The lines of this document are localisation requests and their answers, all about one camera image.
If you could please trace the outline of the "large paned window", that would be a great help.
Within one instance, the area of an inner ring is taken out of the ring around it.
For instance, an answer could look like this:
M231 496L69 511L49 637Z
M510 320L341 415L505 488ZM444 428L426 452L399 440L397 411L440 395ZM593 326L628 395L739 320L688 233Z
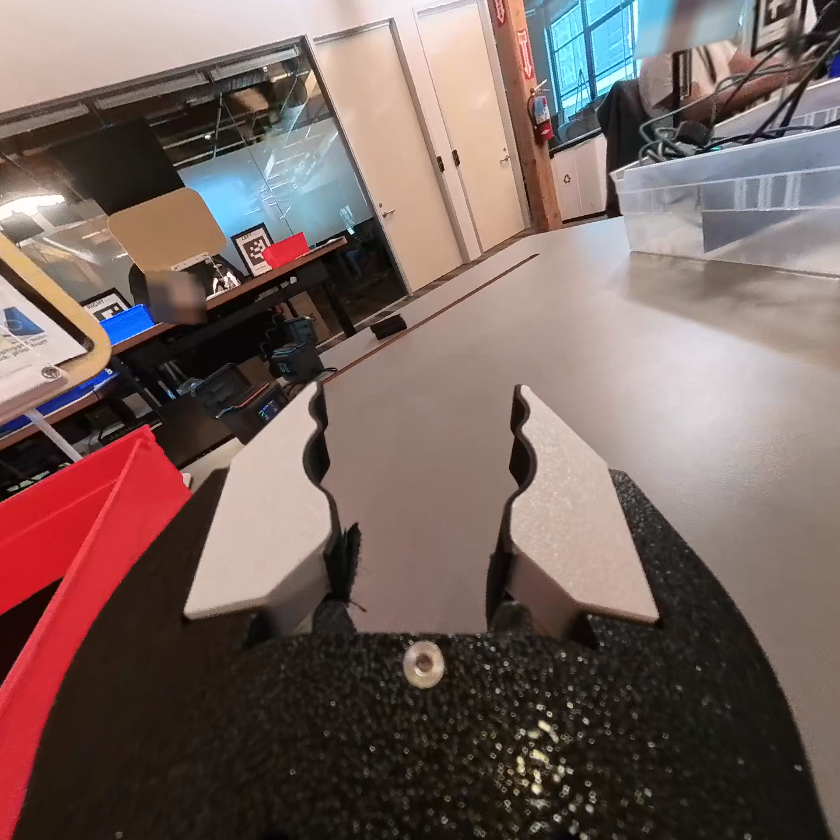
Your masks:
M599 102L618 81L637 78L638 1L567 1L546 28L553 92L562 123Z

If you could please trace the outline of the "black charging case with screen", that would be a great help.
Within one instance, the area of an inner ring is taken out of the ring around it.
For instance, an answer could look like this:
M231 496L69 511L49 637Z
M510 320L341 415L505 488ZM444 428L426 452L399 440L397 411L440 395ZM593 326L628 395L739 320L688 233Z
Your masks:
M253 384L235 364L228 363L198 382L192 395L205 412L247 445L289 403L280 383Z

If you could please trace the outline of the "large red plastic bin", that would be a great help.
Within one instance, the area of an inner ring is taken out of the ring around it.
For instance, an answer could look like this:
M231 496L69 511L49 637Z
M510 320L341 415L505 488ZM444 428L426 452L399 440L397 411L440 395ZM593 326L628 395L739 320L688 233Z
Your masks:
M1 838L60 684L111 595L192 495L133 432L1 505Z

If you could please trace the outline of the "white door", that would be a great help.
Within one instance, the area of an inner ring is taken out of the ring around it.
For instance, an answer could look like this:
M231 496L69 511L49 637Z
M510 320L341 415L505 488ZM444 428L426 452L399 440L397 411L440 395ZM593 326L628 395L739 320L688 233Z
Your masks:
M525 228L510 144L477 2L417 14L419 34L483 253Z
M319 40L314 54L409 295L463 264L392 19Z

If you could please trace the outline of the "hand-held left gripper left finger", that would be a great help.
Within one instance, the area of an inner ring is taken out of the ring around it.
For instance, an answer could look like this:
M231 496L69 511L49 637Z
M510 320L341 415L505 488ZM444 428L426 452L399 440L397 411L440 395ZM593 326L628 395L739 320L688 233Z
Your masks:
M300 632L331 591L339 545L322 383L306 385L231 460L183 615L261 613L275 635Z

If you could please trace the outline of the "red fire extinguisher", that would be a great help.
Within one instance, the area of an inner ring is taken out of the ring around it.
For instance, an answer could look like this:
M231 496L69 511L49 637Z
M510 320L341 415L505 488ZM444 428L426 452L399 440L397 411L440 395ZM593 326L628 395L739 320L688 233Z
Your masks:
M553 138L553 123L548 97L545 95L549 80L542 80L530 90L528 115L531 120L534 142L543 145Z

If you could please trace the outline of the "black jacket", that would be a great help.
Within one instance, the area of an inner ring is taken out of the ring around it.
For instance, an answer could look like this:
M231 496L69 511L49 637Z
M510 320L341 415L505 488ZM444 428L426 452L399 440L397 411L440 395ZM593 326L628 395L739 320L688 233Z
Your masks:
M605 215L621 216L612 173L637 161L646 139L641 133L644 123L654 116L648 111L640 79L614 83L596 110L596 117L605 140Z

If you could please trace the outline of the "clear plastic bin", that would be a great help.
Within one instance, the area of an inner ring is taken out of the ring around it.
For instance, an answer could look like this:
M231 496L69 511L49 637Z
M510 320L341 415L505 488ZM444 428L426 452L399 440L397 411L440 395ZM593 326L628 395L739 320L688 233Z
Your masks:
M839 80L805 90L791 131L749 137L768 102L723 122L713 150L611 174L632 251L839 275Z

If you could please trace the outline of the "framed black-white marker sign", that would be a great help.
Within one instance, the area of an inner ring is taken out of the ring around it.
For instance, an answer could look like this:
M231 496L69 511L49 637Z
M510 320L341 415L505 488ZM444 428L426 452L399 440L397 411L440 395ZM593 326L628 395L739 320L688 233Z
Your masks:
M134 303L127 299L119 289L112 287L80 301L80 305L96 320L102 322L130 310Z
M245 267L248 277L256 278L272 271L264 251L274 244L264 223L249 227L231 237L231 241Z

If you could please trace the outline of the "tan rounded board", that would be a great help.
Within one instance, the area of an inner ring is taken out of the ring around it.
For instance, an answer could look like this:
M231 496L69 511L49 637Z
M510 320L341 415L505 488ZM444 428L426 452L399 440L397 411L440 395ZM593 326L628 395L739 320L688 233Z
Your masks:
M110 215L108 230L144 273L219 255L227 244L203 197L190 187Z

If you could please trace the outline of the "dark-legged work table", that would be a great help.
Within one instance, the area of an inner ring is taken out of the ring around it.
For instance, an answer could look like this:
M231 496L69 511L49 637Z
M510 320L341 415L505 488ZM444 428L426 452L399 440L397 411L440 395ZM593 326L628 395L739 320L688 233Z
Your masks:
M145 386L145 381L137 378L138 373L151 371L236 324L327 282L331 279L330 273L314 280L304 280L302 271L318 263L325 266L333 263L333 254L348 243L344 236L331 239L278 269L220 293L208 303L208 322L192 326L190 333L183 338L164 340L165 335L183 331L186 326L161 322L114 343L107 368L131 384L149 404L159 405L154 393Z

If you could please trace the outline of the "black battery charger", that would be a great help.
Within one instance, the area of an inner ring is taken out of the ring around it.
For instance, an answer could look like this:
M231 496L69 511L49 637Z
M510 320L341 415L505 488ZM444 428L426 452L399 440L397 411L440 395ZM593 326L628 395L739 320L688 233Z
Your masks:
M325 371L316 346L313 321L307 316L274 319L260 345L269 372L290 384L318 379Z

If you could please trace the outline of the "instruction sign stand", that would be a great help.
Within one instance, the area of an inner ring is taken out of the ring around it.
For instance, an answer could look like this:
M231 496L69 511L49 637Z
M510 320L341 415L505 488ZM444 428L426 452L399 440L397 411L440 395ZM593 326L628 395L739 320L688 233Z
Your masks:
M109 336L17 246L1 237L1 422L27 417L71 462L81 455L40 407L88 382L111 361Z

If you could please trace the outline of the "small red bin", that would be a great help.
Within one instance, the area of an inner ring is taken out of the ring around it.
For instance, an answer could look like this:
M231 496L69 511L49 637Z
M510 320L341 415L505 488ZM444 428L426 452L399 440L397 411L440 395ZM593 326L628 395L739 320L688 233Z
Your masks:
M261 256L272 270L277 270L309 253L310 248L305 234L298 233L268 245L261 252Z

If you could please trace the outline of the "wooden pillar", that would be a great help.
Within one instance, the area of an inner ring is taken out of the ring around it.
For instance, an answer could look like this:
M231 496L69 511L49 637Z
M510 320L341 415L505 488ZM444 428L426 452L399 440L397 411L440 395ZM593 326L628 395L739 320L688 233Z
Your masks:
M563 222L554 187L549 142L543 145L534 142L528 109L530 90L541 80L533 54L535 74L531 80L524 79L518 58L516 32L523 28L529 31L524 2L489 1L488 7L532 226L540 233L558 230Z

